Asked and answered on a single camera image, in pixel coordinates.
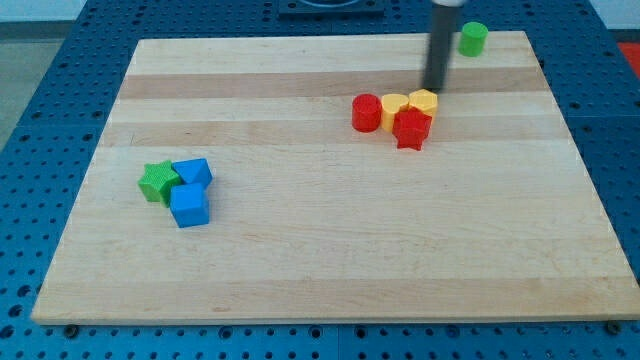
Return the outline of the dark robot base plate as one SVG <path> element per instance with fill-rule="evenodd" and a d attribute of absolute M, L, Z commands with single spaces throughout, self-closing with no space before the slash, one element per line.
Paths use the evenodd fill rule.
<path fill-rule="evenodd" d="M 381 15 L 386 0 L 277 0 L 278 16 Z"/>

